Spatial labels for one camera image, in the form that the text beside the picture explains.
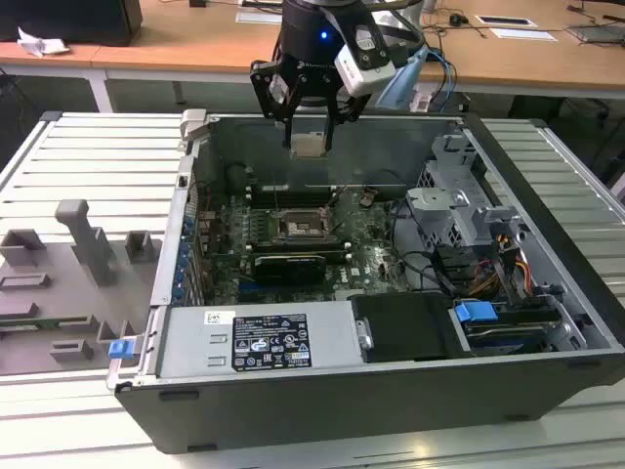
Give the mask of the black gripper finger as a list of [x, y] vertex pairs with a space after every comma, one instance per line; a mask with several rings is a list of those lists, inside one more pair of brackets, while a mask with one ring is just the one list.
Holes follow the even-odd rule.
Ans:
[[294, 115], [290, 89], [286, 88], [282, 101], [271, 91], [275, 80], [281, 78], [282, 64], [283, 60], [254, 61], [250, 66], [250, 80], [263, 116], [283, 125], [282, 146], [290, 148]]
[[370, 98], [371, 95], [351, 97], [342, 104], [337, 101], [337, 97], [326, 100], [327, 115], [323, 132], [323, 148], [325, 150], [332, 149], [335, 127], [346, 122], [357, 121]]

